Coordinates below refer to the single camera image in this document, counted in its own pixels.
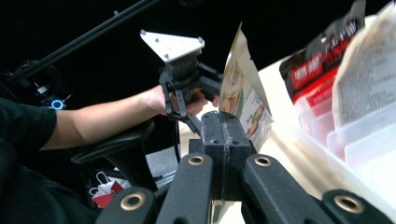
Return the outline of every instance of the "office chair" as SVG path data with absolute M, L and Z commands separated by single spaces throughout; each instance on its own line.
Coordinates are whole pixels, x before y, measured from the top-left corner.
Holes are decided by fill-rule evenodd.
M 81 164 L 99 158 L 106 158 L 118 168 L 121 178 L 126 179 L 131 186 L 143 187 L 153 192 L 157 191 L 172 181 L 177 163 L 173 165 L 174 171 L 166 172 L 165 174 L 158 175 L 158 172 L 150 170 L 148 163 L 150 156 L 153 156 L 153 154 L 161 156 L 161 153 L 163 153 L 159 151 L 149 155 L 146 154 L 144 143 L 154 130 L 154 127 L 154 121 L 152 119 L 147 120 L 105 141 L 82 148 L 71 161 Z M 117 175 L 117 171 L 109 171 L 108 173 L 110 176 L 114 174 Z

